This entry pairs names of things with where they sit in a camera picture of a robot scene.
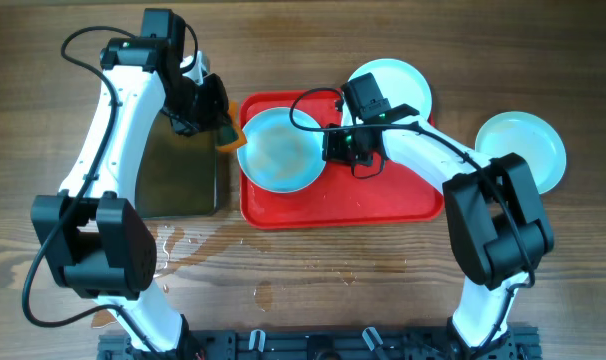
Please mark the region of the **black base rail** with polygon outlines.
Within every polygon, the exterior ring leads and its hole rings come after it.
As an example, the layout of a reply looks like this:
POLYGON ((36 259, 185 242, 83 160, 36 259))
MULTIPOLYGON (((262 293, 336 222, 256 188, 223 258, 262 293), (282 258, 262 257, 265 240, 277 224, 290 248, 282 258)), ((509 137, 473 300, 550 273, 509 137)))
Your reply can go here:
MULTIPOLYGON (((445 327, 404 330, 252 332, 193 331, 201 352, 193 359, 464 359, 463 347, 445 327)), ((543 359, 536 327, 507 330, 499 344, 478 359, 543 359)), ((96 359, 156 359, 127 335, 99 337, 96 359)))

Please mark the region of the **white plate with sauce squiggle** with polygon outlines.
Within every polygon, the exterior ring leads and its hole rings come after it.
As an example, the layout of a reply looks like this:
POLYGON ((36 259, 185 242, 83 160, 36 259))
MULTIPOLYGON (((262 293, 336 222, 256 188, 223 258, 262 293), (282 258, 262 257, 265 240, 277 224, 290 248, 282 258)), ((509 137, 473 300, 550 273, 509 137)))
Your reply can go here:
POLYGON ((408 116, 396 121, 396 124, 429 119, 433 105, 432 93, 426 79, 415 67, 398 59, 376 59, 360 66, 349 81, 367 73, 374 76, 380 92, 392 108, 407 104, 419 111, 419 115, 408 116))

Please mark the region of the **red plastic tray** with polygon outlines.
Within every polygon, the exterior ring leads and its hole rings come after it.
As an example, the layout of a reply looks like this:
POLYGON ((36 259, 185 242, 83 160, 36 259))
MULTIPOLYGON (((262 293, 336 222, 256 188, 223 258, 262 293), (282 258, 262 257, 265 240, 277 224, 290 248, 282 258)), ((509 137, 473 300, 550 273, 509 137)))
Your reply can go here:
POLYGON ((241 175, 239 199, 245 220, 264 230, 425 222, 444 208, 436 189, 392 162, 365 180, 354 178, 346 165, 330 163, 317 181, 290 194, 268 192, 241 175))

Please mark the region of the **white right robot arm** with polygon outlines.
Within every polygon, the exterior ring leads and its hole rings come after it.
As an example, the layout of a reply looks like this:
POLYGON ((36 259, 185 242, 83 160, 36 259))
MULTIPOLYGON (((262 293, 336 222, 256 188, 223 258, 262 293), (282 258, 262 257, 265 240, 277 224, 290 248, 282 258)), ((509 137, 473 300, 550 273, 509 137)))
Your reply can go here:
POLYGON ((443 134, 403 104, 349 126, 324 127, 324 147, 355 162, 373 153, 402 165, 444 199, 452 253, 465 275, 449 320, 469 359, 502 343, 516 294, 536 283, 535 271, 554 235, 526 161, 491 157, 443 134))

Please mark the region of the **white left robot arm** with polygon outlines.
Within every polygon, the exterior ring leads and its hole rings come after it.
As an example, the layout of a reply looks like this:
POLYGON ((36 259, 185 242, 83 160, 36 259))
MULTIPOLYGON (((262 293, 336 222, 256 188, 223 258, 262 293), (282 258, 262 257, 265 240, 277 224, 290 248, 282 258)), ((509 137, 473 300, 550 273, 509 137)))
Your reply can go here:
POLYGON ((81 152, 54 195, 36 197, 37 263, 55 283, 112 313, 143 356, 200 359, 186 318, 154 279, 156 242, 135 208, 139 168, 158 115, 190 137, 237 140, 221 79, 207 57, 170 38, 114 38, 93 70, 101 95, 81 152))

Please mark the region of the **orange green sponge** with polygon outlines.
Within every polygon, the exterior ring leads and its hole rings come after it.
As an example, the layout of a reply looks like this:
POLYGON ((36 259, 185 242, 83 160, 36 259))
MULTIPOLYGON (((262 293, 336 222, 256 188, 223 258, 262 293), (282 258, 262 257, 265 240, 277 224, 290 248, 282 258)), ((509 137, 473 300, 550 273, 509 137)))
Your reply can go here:
POLYGON ((231 153, 247 143, 246 136, 241 129, 236 115, 239 105, 232 101, 228 110, 218 115, 218 130, 216 136, 216 149, 221 153, 231 153))

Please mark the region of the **white plate with brown streak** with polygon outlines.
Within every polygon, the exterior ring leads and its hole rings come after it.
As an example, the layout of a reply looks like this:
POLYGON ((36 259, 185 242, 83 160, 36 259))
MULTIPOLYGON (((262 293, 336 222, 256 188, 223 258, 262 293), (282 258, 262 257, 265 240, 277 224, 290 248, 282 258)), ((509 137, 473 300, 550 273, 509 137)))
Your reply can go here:
POLYGON ((300 191, 322 174, 323 134, 307 113, 275 107, 254 115, 243 127, 247 143, 237 150, 242 173, 272 193, 300 191))

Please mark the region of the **black water tray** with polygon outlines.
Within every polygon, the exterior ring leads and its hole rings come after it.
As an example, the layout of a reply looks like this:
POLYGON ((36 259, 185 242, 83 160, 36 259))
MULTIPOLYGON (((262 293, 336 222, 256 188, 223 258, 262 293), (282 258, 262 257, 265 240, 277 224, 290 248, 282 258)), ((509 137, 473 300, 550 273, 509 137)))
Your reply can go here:
POLYGON ((176 134, 160 114, 137 175, 135 208, 144 219, 209 216, 217 210, 214 134, 176 134))

